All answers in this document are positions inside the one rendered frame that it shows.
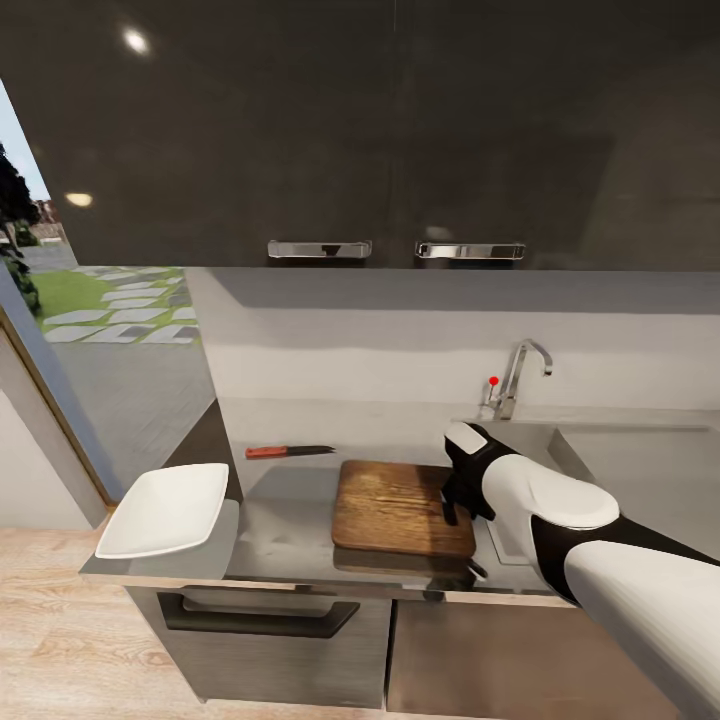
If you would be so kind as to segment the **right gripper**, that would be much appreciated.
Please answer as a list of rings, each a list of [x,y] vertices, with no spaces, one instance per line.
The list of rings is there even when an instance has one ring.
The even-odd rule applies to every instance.
[[[489,521],[495,520],[497,515],[477,490],[464,488],[454,478],[454,473],[448,478],[448,481],[441,489],[441,495],[444,496],[447,505],[452,509],[455,503],[465,506],[474,515],[478,513]]]

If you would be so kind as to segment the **cutting board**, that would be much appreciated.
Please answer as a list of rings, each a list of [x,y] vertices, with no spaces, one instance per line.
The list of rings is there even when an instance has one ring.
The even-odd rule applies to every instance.
[[[337,547],[469,559],[477,544],[465,506],[445,521],[441,489],[452,467],[347,460],[341,465],[332,540]]]

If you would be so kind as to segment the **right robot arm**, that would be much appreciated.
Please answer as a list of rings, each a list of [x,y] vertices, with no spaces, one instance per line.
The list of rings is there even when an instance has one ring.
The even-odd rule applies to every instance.
[[[720,720],[720,561],[473,424],[453,423],[445,451],[451,509],[498,515],[541,581],[590,613],[687,720]]]

